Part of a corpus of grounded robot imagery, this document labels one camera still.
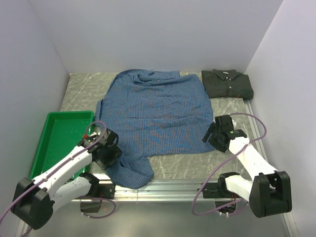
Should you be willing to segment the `blue plaid long sleeve shirt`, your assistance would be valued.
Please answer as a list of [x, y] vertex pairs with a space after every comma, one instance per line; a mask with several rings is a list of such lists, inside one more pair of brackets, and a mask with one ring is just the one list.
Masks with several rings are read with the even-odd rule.
[[213, 151], [202, 140], [213, 110], [195, 74], [121, 72], [97, 102], [94, 119], [118, 135], [122, 154], [106, 173], [114, 184], [126, 188], [138, 189], [153, 178], [149, 157]]

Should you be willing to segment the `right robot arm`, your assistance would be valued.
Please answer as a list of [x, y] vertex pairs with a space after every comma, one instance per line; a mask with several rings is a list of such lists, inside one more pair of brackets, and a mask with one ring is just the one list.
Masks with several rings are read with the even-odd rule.
[[260, 155], [245, 132], [235, 129], [230, 115], [217, 116], [203, 141], [223, 153], [231, 152], [251, 178], [246, 180], [237, 172], [220, 174], [217, 185], [209, 191], [212, 198], [243, 198], [258, 218], [291, 212], [290, 176]]

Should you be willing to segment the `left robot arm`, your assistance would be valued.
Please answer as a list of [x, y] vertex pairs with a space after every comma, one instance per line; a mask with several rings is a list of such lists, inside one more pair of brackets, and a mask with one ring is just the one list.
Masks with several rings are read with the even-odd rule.
[[113, 201], [115, 185], [103, 187], [89, 172], [73, 176], [85, 166], [95, 163], [105, 170], [121, 155], [118, 135], [107, 130], [85, 135], [71, 152], [48, 171], [33, 178], [23, 178], [16, 186], [9, 210], [32, 229], [43, 227], [52, 214], [77, 198]]

